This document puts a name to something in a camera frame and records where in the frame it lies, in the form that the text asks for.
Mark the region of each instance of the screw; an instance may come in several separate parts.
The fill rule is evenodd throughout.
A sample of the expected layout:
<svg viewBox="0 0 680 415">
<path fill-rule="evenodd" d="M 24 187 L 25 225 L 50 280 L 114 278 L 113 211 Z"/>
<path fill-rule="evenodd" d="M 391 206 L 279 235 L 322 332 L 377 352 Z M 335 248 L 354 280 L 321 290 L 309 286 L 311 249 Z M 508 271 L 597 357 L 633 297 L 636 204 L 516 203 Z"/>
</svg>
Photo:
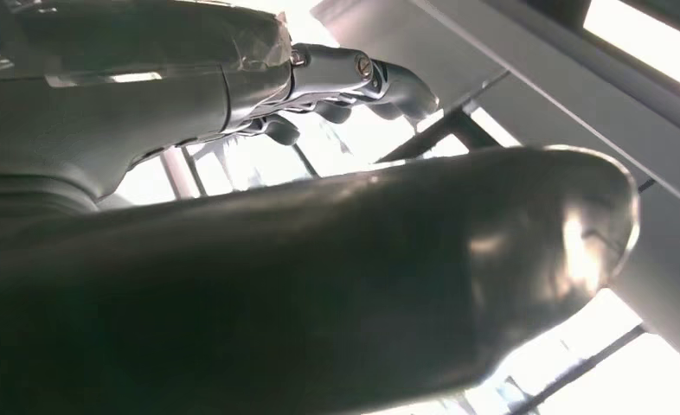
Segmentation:
<svg viewBox="0 0 680 415">
<path fill-rule="evenodd" d="M 304 65 L 307 61 L 305 57 L 298 51 L 298 50 L 293 50 L 292 51 L 292 66 L 293 67 L 301 67 Z"/>
<path fill-rule="evenodd" d="M 369 80 L 373 76 L 373 62 L 364 54 L 359 54 L 356 58 L 356 70 L 364 80 Z"/>
</svg>

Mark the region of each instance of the robotic hand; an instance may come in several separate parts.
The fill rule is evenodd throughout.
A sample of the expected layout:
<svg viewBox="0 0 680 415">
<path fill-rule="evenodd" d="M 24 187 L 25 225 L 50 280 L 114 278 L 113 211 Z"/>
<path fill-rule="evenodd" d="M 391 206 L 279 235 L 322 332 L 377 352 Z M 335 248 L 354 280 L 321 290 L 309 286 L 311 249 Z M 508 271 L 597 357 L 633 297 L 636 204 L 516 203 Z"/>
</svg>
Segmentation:
<svg viewBox="0 0 680 415">
<path fill-rule="evenodd" d="M 172 145 L 437 106 L 210 2 L 0 0 L 0 413 L 363 413 L 477 384 L 632 248 L 617 163 L 508 149 L 98 214 Z"/>
<path fill-rule="evenodd" d="M 404 67 L 370 59 L 365 53 L 320 45 L 292 46 L 292 82 L 280 101 L 256 106 L 238 126 L 208 136 L 267 134 L 291 145 L 299 136 L 294 125 L 276 112 L 316 112 L 341 124 L 353 105 L 367 105 L 385 119 L 423 119 L 437 110 L 439 100 L 419 77 Z"/>
<path fill-rule="evenodd" d="M 0 0 L 0 176 L 47 177 L 98 200 L 172 145 L 233 134 L 293 144 L 298 131 L 277 112 L 339 123 L 360 104 L 424 118 L 437 99 L 363 52 L 292 45 L 284 23 L 258 11 Z"/>
</svg>

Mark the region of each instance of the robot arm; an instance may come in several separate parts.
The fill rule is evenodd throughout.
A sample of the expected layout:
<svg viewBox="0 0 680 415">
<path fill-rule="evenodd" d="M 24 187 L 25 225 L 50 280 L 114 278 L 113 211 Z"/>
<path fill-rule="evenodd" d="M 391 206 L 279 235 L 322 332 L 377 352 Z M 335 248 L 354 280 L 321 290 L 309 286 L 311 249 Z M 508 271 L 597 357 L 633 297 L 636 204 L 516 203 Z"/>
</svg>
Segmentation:
<svg viewBox="0 0 680 415">
<path fill-rule="evenodd" d="M 363 52 L 292 46 L 284 23 L 253 10 L 0 0 L 0 175 L 98 200 L 172 145 L 262 133 L 293 144 L 297 129 L 277 112 L 341 122 L 359 104 L 424 118 L 437 99 Z"/>
</svg>

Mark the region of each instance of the plastic wrap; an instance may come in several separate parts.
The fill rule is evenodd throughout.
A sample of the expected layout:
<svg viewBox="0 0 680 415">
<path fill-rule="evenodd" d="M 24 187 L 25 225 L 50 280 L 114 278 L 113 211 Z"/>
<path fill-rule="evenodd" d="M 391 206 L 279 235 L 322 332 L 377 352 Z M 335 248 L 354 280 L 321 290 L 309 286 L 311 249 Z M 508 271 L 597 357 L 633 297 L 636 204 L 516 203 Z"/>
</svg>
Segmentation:
<svg viewBox="0 0 680 415">
<path fill-rule="evenodd" d="M 3 5 L 0 79 L 44 77 L 54 87 L 82 86 L 263 72 L 290 59 L 282 22 L 225 3 L 5 0 Z"/>
</svg>

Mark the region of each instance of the window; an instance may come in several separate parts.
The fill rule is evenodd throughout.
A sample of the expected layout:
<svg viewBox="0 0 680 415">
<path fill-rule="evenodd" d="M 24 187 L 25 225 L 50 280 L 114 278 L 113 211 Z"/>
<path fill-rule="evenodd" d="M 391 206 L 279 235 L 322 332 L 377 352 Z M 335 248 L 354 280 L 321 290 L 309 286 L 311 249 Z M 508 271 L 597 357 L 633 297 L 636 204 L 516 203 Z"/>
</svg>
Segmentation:
<svg viewBox="0 0 680 415">
<path fill-rule="evenodd" d="M 680 31 L 619 0 L 592 0 L 584 28 L 680 82 Z"/>
</svg>

